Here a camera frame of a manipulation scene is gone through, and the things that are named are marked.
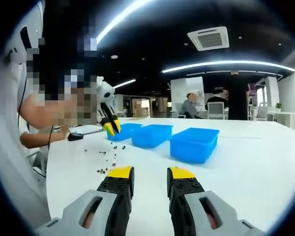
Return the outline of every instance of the led light strip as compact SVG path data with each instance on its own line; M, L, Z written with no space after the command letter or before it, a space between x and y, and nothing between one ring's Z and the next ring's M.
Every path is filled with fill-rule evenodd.
M192 67L198 67L198 66L207 66L207 65L226 65L226 64L255 64L255 65L267 65L267 66L273 66L273 67L278 67L282 69L286 69L292 72L295 72L293 68L286 67L283 65L277 65L269 62L263 62L263 61L252 61L252 60L221 60L221 61L210 61L210 62L203 62L203 63L197 63L197 64L191 64L191 65L184 65L184 66L179 66L167 70L163 70L162 73L168 73L176 70L183 70L183 69L188 69Z
M124 82L124 83L122 83L122 84L120 84L120 85L116 85L116 86L114 86L114 89L119 88L119 87L124 86L124 85L127 85L127 84L130 84L130 83L133 83L133 82L135 82L135 81L136 81L136 80L129 80L129 81Z
M96 38L97 45L100 41L108 34L109 31L112 30L120 21L126 18L130 13L134 12L135 10L139 9L140 7L144 6L145 4L149 3L150 1L154 0L137 0L133 2L130 6L128 6L122 13L117 15L107 26L104 30L98 35Z

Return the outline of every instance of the blue plastic bin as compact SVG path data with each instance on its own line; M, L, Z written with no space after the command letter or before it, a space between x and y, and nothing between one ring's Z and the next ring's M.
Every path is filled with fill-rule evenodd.
M133 132L132 144L139 148L155 148L172 135L172 125L151 124Z
M123 141L132 137L133 131L140 128L141 124L126 123L121 125L121 132L115 133L115 136L107 132L107 139L114 142Z
M204 164L216 147L219 130L189 128L170 138L171 156L188 163Z

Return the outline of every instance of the potted plant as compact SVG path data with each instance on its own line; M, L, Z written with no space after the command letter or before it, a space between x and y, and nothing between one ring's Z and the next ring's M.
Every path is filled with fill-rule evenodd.
M278 102L278 103L275 105L275 107L276 107L277 111L280 112L280 111L281 111L281 108L282 108L282 103L279 103L279 102Z

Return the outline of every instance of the black ceiling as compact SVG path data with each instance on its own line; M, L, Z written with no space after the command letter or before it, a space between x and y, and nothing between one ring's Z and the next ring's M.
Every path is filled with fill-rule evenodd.
M85 28L98 35L132 2L100 1L96 17L88 18L89 22L96 23ZM230 47L197 51L187 33L218 26L227 27ZM108 32L98 44L96 57L91 57L90 66L112 85L136 79L136 82L118 88L117 93L169 95L167 83L170 79L184 78L192 73L254 70L286 76L291 72L247 64L194 67L166 74L161 72L164 69L217 60L281 64L294 49L295 40L280 19L256 0L153 0L133 11ZM295 68L295 59L285 66ZM225 74L204 76L205 91L221 85L226 77ZM246 74L244 77L256 82L262 75Z

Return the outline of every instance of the air conditioning vent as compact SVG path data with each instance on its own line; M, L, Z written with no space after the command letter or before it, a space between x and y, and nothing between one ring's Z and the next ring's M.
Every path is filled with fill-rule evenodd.
M189 32L187 35L198 51L229 48L230 46L225 26Z

